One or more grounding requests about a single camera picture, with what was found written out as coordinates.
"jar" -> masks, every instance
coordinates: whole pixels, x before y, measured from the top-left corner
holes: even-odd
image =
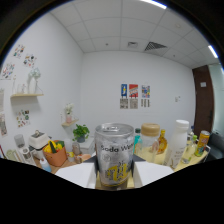
[[[153,123],[143,123],[141,126],[142,156],[148,162],[154,163],[159,149],[160,126]]]

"wooden shelf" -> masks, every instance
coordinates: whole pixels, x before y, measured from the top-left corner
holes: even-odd
[[[10,98],[12,97],[20,97],[20,96],[43,96],[44,94],[13,94],[11,95]]]
[[[65,122],[65,123],[63,123],[63,124],[61,124],[61,125],[62,125],[62,126],[66,126],[66,127],[68,127],[68,126],[74,124],[74,123],[77,122],[77,121],[78,121],[78,119],[73,120],[71,123],[67,123],[67,122]]]

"aluminum can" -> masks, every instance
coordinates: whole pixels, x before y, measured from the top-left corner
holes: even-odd
[[[209,137],[210,137],[209,132],[201,131],[200,136],[199,136],[199,140],[198,140],[198,144],[197,144],[197,147],[196,147],[195,153],[194,153],[195,156],[200,157],[200,156],[203,155],[203,152],[206,148]]]
[[[127,124],[105,123],[95,129],[95,148],[101,188],[127,187],[134,146],[134,128]]]

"white bottle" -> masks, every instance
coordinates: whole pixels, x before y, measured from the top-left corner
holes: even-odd
[[[166,152],[163,165],[175,169],[181,160],[187,143],[187,131],[189,122],[176,120],[176,126]]]

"white vase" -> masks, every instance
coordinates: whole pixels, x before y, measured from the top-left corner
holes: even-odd
[[[36,92],[37,82],[34,77],[31,78],[29,83],[29,94],[34,94]]]

